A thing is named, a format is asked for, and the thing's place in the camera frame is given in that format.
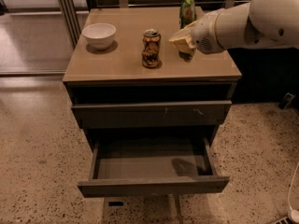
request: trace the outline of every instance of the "white cable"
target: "white cable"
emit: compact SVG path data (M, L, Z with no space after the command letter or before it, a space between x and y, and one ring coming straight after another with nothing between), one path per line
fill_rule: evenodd
M291 195L292 184L293 184L293 181L294 181L294 179L296 177L296 173L297 173L298 167L299 167L299 162L297 163L297 167L295 169L295 172L293 173L292 182L291 182L291 185L290 185L290 188L289 188L289 193L288 193L288 205L289 205L289 207L290 207L291 210L292 210L292 207L291 207L291 203L290 203L290 195Z

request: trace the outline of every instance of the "concrete floor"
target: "concrete floor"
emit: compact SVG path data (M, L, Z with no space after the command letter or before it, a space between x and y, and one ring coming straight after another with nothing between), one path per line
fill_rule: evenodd
M72 49L61 19L18 20L0 17L0 70L66 68ZM55 24L57 44L49 28ZM77 183L88 178L92 153L70 106L61 77L0 78L0 223L179 223L172 195L82 197ZM231 181L219 194L179 196L184 224L266 224L286 216L298 140L295 109L233 105L211 148L219 175ZM299 209L298 175L291 203Z

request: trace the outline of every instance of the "wooden tabletop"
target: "wooden tabletop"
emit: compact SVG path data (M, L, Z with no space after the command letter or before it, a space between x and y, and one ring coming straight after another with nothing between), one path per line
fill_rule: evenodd
M99 51L89 46L81 35L64 75L72 81L137 81L137 80L238 80L241 77L227 51L205 55L196 51L190 62L182 60L168 42L179 30L179 7L93 9L85 26L111 23L116 29L112 46ZM148 69L142 65L142 35L157 29L161 36L162 66Z

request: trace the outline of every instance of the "bowl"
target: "bowl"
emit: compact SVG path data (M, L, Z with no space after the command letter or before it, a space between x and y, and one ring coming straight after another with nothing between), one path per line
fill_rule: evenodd
M96 23L83 29L83 36L96 49L108 49L114 41L116 28L108 23Z

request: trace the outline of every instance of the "open drawer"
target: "open drawer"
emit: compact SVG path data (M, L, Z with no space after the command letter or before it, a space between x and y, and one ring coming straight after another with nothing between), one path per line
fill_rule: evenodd
M81 129L223 124L231 101L73 105Z
M148 196L221 192L209 143L199 127L92 131L95 140L84 197Z

